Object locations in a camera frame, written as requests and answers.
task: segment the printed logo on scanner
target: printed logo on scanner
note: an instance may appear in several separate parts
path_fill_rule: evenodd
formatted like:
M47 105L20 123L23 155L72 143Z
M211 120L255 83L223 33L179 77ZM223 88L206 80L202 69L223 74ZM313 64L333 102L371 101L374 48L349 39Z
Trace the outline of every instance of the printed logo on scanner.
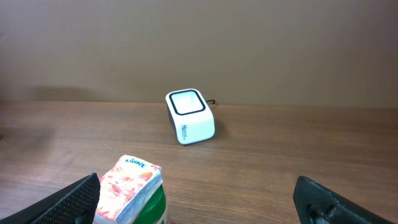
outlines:
M181 130L182 130L182 138L185 140L187 138L187 125L181 125Z

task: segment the white barcode scanner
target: white barcode scanner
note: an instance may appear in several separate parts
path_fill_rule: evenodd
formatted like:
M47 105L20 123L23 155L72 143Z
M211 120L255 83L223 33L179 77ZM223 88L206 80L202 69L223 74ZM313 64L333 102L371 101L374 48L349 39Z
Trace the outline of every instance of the white barcode scanner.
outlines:
M169 118L181 144L191 144L214 136L213 113L195 89L173 91L166 95Z

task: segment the kleenex logo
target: kleenex logo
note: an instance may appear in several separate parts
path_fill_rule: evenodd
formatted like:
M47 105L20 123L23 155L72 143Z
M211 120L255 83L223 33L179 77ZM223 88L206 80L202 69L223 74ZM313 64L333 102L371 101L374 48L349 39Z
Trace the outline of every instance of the kleenex logo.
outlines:
M125 162L131 162L131 163L133 163L133 164L137 164L137 165L141 166L142 168L144 168L144 167L146 166L145 163L140 162L140 161L137 161L137 160L135 160L135 159L130 159L130 160L129 160L129 159L126 159Z
M181 130L182 130L182 139L185 140L185 138L187 137L187 125L181 125Z

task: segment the green container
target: green container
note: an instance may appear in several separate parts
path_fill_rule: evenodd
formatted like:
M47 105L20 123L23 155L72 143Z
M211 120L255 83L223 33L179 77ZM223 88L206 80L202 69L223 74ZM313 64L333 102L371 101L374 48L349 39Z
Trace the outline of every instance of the green container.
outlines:
M133 224L167 224L169 211L167 210L166 196L161 185L138 214Z

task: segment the wood grain surface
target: wood grain surface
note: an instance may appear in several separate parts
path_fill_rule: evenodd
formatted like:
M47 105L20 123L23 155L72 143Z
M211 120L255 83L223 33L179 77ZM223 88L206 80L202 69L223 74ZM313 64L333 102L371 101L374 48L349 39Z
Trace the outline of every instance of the wood grain surface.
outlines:
M181 146L165 104L0 105L0 218L123 154L163 167L174 224L298 223L306 175L398 222L398 110L215 106L216 135Z

